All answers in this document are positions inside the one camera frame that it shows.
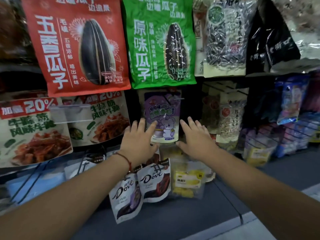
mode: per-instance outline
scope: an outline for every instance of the floor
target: floor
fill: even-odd
[[[311,195],[320,202],[320,192]],[[258,219],[218,235],[210,240],[276,240]]]

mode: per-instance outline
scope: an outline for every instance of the hand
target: hand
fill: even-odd
[[[216,153],[218,146],[211,139],[207,128],[199,121],[194,122],[191,117],[188,117],[188,123],[189,125],[180,120],[181,127],[186,134],[186,143],[177,141],[176,145],[190,157],[205,162]]]
[[[144,132],[145,124],[146,120],[141,118],[139,125],[137,121],[134,121],[132,127],[128,126],[124,131],[119,153],[128,158],[132,169],[146,163],[159,148],[158,143],[150,145],[157,121],[154,121],[146,132]]]

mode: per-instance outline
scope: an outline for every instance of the green snack bag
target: green snack bag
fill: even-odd
[[[123,0],[132,87],[196,84],[193,0]]]

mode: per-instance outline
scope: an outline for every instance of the red snack bag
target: red snack bag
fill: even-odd
[[[120,0],[22,0],[50,97],[130,89]]]

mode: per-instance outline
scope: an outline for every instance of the store shelf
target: store shelf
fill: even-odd
[[[320,190],[319,153],[319,149],[310,148],[295,155],[271,161],[260,169],[269,176],[311,195]],[[221,179],[217,178],[215,184],[241,215],[244,224],[256,218],[250,209],[238,199],[235,192],[226,186]]]
[[[145,203],[133,219],[116,224],[112,210],[96,212],[72,239],[203,240],[240,226],[240,217],[213,183],[202,200],[165,199]]]

